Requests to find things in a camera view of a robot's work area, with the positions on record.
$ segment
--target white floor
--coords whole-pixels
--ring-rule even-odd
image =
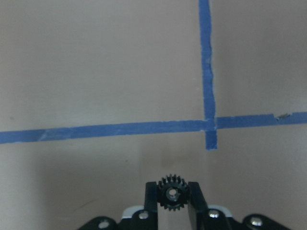
[[[204,118],[196,0],[0,0],[0,131]],[[211,1],[216,115],[307,111],[307,2]],[[177,173],[304,230],[307,125],[0,145],[0,229],[119,221]],[[161,210],[162,230],[189,229]]]

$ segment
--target scuff mark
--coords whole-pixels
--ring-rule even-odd
[[[88,201],[88,202],[86,202],[86,203],[82,204],[81,206],[77,207],[77,208],[76,208],[76,209],[74,209],[73,211],[75,212],[75,211],[77,211],[77,210],[79,210],[79,209],[81,209],[81,208],[83,208],[83,207],[85,207],[85,206],[89,205],[90,203],[95,202],[96,200],[98,200],[98,199],[93,199],[93,200],[90,200],[90,201]]]
[[[67,140],[71,138],[72,134],[73,128],[50,128],[45,129],[44,133],[37,139],[37,141]]]
[[[276,116],[275,119],[276,119],[277,121],[281,121],[281,120],[284,120],[284,119],[290,117],[291,115],[292,115],[292,114],[286,113],[286,114],[282,114],[282,115],[280,115],[280,116]]]

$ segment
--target blue tape line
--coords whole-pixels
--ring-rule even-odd
[[[187,120],[7,131],[0,132],[0,144],[120,135],[198,132],[209,129],[206,121]]]
[[[200,10],[200,33],[201,33],[201,62],[202,62],[202,88],[205,119],[211,129],[206,131],[206,149],[217,149],[217,134],[215,125],[215,99],[213,92],[213,73],[211,68],[211,16],[209,0],[199,0]]]
[[[307,112],[293,113],[283,119],[276,119],[273,114],[218,117],[216,123],[218,129],[307,124]],[[215,127],[212,127],[212,124],[208,121],[200,120],[6,131],[0,132],[0,144],[200,131],[206,131],[207,145],[208,143],[212,144],[209,145],[209,148],[216,148],[214,146],[214,143],[216,143]]]
[[[307,112],[293,113],[282,119],[277,119],[273,114],[267,114],[219,117],[216,120],[218,129],[294,125],[307,123]]]

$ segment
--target screw head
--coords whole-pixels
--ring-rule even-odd
[[[250,219],[250,223],[254,226],[262,226],[263,225],[263,222],[259,217],[252,217]]]
[[[220,216],[220,213],[219,213],[218,210],[211,209],[211,210],[209,211],[209,216],[210,216],[211,218],[218,218],[218,217]]]
[[[147,211],[142,211],[139,213],[140,219],[147,219],[149,217],[149,213]]]
[[[109,227],[109,225],[110,225],[109,221],[107,221],[107,220],[105,219],[105,220],[103,220],[102,222],[100,222],[100,223],[98,224],[98,228],[99,228],[99,229],[106,229],[107,227]]]

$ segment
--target black gear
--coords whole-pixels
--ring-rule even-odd
[[[159,181],[157,186],[157,198],[161,206],[168,210],[180,210],[189,200],[189,186],[180,176],[166,176]]]

